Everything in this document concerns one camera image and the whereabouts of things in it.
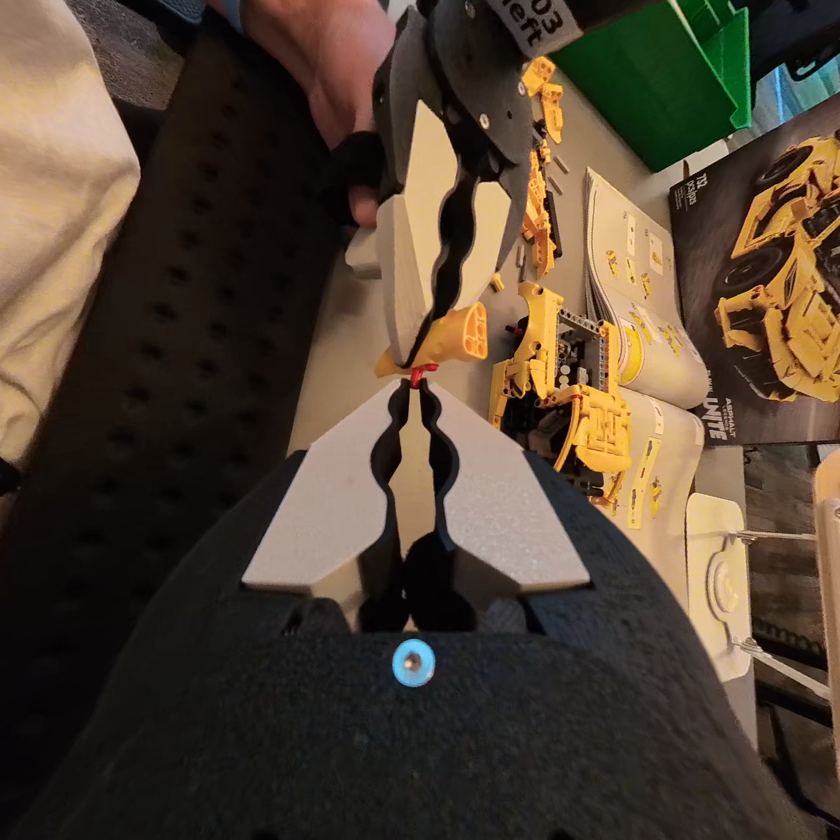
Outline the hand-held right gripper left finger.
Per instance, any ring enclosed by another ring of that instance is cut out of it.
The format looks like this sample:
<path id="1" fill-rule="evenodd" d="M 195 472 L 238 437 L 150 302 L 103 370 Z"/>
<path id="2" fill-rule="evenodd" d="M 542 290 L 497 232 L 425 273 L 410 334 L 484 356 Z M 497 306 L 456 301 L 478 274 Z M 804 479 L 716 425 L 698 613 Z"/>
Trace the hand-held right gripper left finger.
<path id="1" fill-rule="evenodd" d="M 407 619 L 390 481 L 402 460 L 408 381 L 384 386 L 316 439 L 249 562 L 254 591 L 330 599 L 363 629 Z"/>

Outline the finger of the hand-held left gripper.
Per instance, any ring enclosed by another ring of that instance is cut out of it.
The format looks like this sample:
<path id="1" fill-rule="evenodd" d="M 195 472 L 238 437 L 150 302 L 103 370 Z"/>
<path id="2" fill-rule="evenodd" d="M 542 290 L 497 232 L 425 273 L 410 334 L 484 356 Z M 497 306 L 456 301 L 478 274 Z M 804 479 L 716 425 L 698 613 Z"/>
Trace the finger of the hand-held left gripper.
<path id="1" fill-rule="evenodd" d="M 433 318 L 478 302 L 497 272 L 511 198 L 498 182 L 466 178 L 445 204 Z"/>
<path id="2" fill-rule="evenodd" d="M 374 252 L 362 256 L 361 239 L 348 249 L 356 273 L 375 264 L 384 283 L 385 324 L 397 364 L 409 365 L 433 318 L 437 267 L 443 253 L 440 220 L 459 179 L 459 162 L 443 120 L 416 104 L 404 187 L 379 205 Z"/>

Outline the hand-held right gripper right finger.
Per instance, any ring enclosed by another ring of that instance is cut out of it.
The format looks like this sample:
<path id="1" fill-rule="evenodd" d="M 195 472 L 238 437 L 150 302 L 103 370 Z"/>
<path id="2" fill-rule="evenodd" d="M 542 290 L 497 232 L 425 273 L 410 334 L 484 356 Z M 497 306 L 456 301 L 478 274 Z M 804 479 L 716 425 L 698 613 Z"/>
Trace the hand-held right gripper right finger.
<path id="1" fill-rule="evenodd" d="M 434 509 L 420 538 L 420 631 L 547 634 L 533 599 L 592 581 L 529 457 L 431 381 L 420 409 Z"/>

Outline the yellow curved panel brick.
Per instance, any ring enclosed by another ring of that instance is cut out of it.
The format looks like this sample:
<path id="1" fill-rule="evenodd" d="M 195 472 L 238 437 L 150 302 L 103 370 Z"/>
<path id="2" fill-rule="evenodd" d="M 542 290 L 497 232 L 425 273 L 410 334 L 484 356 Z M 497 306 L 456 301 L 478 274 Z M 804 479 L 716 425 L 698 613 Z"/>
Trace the yellow curved panel brick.
<path id="1" fill-rule="evenodd" d="M 412 368 L 418 365 L 436 363 L 439 368 L 450 361 L 483 361 L 487 356 L 487 310 L 483 303 L 476 302 L 433 321 L 409 365 L 397 364 L 391 350 L 386 350 L 374 367 L 374 375 L 410 377 Z"/>

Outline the grey desk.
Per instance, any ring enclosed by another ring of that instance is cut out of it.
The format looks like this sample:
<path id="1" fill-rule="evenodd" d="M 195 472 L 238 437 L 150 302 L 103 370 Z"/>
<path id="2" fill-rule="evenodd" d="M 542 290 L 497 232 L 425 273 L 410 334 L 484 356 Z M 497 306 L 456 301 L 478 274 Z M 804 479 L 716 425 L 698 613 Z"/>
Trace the grey desk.
<path id="1" fill-rule="evenodd" d="M 546 277 L 549 288 L 577 313 L 585 310 L 585 171 L 591 167 L 664 228 L 670 228 L 669 189 L 728 153 L 724 141 L 652 173 L 614 132 L 577 88 L 558 72 L 563 86 L 562 141 L 552 147 L 549 174 L 560 186 L 556 199 L 563 256 Z M 483 417 L 487 415 L 491 366 L 504 358 L 506 323 L 524 312 L 516 295 L 518 268 L 511 255 L 502 270 L 505 290 L 487 290 L 490 327 L 488 360 L 448 363 L 433 376 L 447 391 Z M 336 258 L 322 296 L 318 323 L 297 406 L 289 451 L 305 448 L 386 383 L 373 373 L 386 346 L 382 288 L 377 280 L 356 278 L 344 256 Z M 401 432 L 402 462 L 392 478 L 402 548 L 434 525 L 433 475 L 427 462 L 429 435 L 417 397 Z"/>

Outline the person's left hand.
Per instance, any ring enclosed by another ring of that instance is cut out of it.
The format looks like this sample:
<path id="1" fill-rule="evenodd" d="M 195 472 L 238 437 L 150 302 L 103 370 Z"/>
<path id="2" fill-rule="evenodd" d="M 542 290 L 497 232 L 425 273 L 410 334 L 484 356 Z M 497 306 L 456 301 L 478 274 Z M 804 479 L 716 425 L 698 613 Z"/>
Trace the person's left hand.
<path id="1" fill-rule="evenodd" d="M 374 130 L 373 81 L 396 33 L 379 2 L 252 1 L 241 9 L 245 33 L 301 87 L 331 151 Z"/>

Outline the pile of yellow bricks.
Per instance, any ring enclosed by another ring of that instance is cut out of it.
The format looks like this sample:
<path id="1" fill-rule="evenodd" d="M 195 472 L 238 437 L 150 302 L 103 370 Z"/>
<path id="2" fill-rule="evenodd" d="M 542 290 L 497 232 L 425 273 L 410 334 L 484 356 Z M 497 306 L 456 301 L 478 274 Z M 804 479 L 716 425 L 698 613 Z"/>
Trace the pile of yellow bricks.
<path id="1" fill-rule="evenodd" d="M 542 279 L 560 256 L 560 239 L 557 233 L 557 215 L 553 194 L 547 187 L 546 168 L 552 162 L 551 143 L 562 141 L 564 116 L 561 99 L 564 89 L 553 82 L 557 70 L 551 59 L 535 58 L 523 71 L 521 82 L 530 98 L 538 98 L 542 117 L 533 124 L 536 138 L 530 151 L 530 172 L 526 211 L 521 225 L 521 236 L 532 248 L 534 276 Z"/>

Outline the yellow brick toy car model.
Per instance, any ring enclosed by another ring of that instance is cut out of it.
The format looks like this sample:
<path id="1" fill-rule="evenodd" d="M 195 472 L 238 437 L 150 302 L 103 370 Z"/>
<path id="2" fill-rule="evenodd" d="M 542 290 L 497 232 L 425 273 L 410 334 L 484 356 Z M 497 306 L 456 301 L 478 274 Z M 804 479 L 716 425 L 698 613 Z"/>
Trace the yellow brick toy car model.
<path id="1" fill-rule="evenodd" d="M 518 295 L 528 313 L 506 327 L 513 354 L 493 366 L 488 419 L 592 504 L 613 508 L 633 463 L 618 328 L 573 313 L 535 281 Z"/>

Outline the pale sticker sheet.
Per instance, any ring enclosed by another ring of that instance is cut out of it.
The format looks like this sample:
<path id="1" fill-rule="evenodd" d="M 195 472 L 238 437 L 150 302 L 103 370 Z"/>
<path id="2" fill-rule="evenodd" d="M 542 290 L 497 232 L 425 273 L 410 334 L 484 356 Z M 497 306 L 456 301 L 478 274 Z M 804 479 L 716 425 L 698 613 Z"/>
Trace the pale sticker sheet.
<path id="1" fill-rule="evenodd" d="M 627 526 L 631 530 L 640 530 L 648 520 L 652 521 L 657 517 L 663 492 L 662 482 L 656 470 L 661 445 L 662 439 L 652 436 L 643 446 L 629 492 Z"/>

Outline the building instruction booklet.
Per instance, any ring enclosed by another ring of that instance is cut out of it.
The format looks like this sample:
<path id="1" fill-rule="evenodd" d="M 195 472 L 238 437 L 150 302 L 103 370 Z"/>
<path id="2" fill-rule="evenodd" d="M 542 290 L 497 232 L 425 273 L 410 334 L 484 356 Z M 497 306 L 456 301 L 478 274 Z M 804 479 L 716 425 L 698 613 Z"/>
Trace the building instruction booklet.
<path id="1" fill-rule="evenodd" d="M 677 515 L 680 529 L 705 441 L 692 410 L 703 403 L 709 385 L 707 367 L 679 314 L 673 240 L 591 167 L 584 193 L 587 312 L 618 328 L 619 390 L 631 412 L 633 463 L 609 512 L 633 538 L 664 530 L 669 513 Z M 663 492 L 656 519 L 631 530 L 629 492 L 652 436 L 662 440 L 656 470 Z"/>

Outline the green plastic bin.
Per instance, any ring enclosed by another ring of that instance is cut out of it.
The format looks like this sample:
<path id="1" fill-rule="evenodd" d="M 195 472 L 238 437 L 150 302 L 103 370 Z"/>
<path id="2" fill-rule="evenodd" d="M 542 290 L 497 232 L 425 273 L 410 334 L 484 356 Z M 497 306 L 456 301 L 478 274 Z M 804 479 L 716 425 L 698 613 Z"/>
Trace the green plastic bin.
<path id="1" fill-rule="evenodd" d="M 653 172 L 752 124 L 749 10 L 657 2 L 551 55 Z"/>

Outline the instruction sheet on stand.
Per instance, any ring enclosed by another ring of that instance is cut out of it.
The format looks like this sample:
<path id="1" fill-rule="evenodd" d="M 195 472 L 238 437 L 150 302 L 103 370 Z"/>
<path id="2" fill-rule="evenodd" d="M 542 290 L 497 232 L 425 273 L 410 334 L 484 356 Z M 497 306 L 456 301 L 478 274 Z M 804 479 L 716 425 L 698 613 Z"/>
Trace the instruction sheet on stand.
<path id="1" fill-rule="evenodd" d="M 748 674 L 759 661 L 830 700 L 829 686 L 784 664 L 753 639 L 747 542 L 749 532 L 732 500 L 693 493 L 686 507 L 687 612 L 721 683 Z"/>

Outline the black toy car box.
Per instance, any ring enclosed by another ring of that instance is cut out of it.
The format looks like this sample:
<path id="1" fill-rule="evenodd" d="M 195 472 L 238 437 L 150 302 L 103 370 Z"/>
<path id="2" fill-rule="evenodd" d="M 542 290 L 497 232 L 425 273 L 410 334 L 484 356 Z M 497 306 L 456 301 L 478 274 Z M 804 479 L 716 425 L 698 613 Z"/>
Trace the black toy car box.
<path id="1" fill-rule="evenodd" d="M 675 185 L 688 335 L 712 446 L 836 444 L 838 95 Z"/>

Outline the black perforated mat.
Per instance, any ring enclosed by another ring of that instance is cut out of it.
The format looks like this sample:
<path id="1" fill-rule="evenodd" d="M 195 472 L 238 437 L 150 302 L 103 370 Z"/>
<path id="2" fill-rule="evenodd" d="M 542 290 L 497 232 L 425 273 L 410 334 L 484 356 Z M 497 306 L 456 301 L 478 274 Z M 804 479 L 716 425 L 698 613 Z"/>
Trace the black perforated mat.
<path id="1" fill-rule="evenodd" d="M 328 159 L 298 84 L 207 13 L 2 527 L 2 838 L 155 594 L 286 455 L 342 243 Z"/>

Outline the person's white shirt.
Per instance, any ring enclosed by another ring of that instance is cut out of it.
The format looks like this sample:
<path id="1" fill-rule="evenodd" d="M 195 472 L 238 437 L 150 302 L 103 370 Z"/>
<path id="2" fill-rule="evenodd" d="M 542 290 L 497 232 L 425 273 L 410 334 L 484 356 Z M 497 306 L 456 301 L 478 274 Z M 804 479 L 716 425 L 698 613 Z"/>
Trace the person's white shirt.
<path id="1" fill-rule="evenodd" d="M 66 2 L 1 2 L 1 454 L 21 467 L 140 164 Z"/>

